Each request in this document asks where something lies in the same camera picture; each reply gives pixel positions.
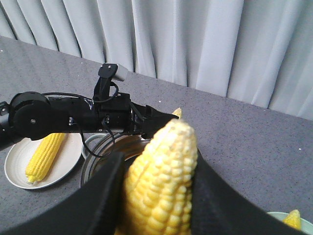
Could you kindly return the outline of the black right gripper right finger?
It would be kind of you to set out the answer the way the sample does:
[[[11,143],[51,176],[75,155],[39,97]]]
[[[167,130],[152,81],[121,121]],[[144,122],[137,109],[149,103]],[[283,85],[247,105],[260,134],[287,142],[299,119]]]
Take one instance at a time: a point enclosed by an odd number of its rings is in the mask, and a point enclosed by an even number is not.
[[[268,212],[298,209],[313,220],[313,181],[305,175],[282,178],[286,170],[256,179],[251,167],[233,180],[223,168],[211,166],[208,155],[199,154],[193,178],[191,233],[193,235],[296,235],[298,232],[270,218]]]

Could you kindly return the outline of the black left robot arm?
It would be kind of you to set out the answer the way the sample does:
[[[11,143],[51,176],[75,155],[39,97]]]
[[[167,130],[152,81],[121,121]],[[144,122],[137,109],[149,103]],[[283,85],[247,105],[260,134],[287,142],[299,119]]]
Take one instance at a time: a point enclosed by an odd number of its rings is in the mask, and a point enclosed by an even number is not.
[[[131,102],[128,94],[98,103],[83,97],[25,92],[0,104],[0,148],[24,138],[40,140],[51,133],[114,132],[151,138],[174,118],[177,116]]]

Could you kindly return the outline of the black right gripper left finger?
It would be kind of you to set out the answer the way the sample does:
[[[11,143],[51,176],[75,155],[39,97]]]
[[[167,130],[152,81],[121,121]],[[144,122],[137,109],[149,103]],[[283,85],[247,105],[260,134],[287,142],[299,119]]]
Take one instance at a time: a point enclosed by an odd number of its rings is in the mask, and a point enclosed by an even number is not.
[[[112,235],[117,225],[125,172],[124,155],[109,156],[79,190],[40,216],[5,235]]]

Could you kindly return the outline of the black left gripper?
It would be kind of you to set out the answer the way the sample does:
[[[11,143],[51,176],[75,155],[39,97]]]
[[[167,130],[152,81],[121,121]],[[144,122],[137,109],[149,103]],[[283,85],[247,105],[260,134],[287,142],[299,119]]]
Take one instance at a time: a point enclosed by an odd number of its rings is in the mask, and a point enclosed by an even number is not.
[[[179,118],[148,105],[133,103],[126,93],[118,93],[104,102],[95,100],[93,103],[104,126],[127,135],[142,134],[144,139],[151,139],[169,121]]]

